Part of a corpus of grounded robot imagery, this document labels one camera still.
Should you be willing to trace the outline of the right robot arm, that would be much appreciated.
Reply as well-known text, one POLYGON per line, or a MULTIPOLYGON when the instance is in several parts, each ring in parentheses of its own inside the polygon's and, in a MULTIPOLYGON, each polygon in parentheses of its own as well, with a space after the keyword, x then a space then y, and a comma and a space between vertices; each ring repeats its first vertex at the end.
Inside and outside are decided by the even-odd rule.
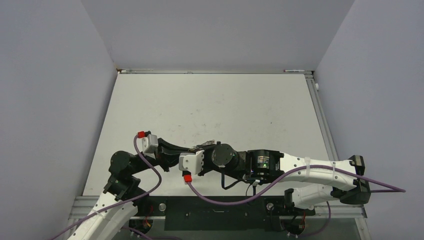
POLYGON ((179 168, 198 176, 219 172, 224 190, 240 182, 268 186, 282 182, 307 183, 301 188, 285 190, 282 207, 289 214, 327 201, 363 205, 371 196, 369 182, 362 178, 366 166, 360 155, 324 161, 267 149, 236 151, 229 144, 217 143, 198 145, 186 156, 180 155, 179 168))

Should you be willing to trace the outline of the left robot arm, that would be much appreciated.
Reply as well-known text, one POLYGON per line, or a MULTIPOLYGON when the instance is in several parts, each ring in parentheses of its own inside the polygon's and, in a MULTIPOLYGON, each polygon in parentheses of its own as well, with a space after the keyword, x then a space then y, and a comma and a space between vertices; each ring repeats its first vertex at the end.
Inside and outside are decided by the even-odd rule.
POLYGON ((145 214, 148 197, 163 183, 159 168, 169 172, 172 167, 188 163, 188 167, 181 168, 186 180, 203 169, 203 145, 177 146, 149 131, 141 131, 134 137, 133 146, 135 154, 117 151, 112 155, 110 175, 101 194, 90 212, 67 228, 73 231, 68 239, 111 240, 131 217, 145 214), (158 179, 148 190, 140 187, 141 179, 135 176, 146 170, 151 170, 158 179))

